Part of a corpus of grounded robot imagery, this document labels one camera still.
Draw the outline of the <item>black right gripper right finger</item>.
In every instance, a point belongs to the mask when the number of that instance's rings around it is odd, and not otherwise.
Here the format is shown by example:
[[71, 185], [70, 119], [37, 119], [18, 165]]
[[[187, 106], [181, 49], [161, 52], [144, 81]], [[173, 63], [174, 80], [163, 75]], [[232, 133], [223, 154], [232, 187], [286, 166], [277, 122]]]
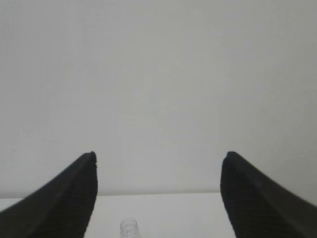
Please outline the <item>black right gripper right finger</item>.
[[237, 238], [315, 238], [317, 208], [236, 152], [222, 162], [220, 193]]

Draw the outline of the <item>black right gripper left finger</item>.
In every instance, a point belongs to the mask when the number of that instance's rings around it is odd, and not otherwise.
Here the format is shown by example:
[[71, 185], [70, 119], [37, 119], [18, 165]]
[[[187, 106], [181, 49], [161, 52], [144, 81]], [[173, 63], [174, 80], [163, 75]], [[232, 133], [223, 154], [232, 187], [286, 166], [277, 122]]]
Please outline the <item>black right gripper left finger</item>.
[[85, 153], [0, 213], [2, 238], [82, 238], [97, 197], [97, 157]]

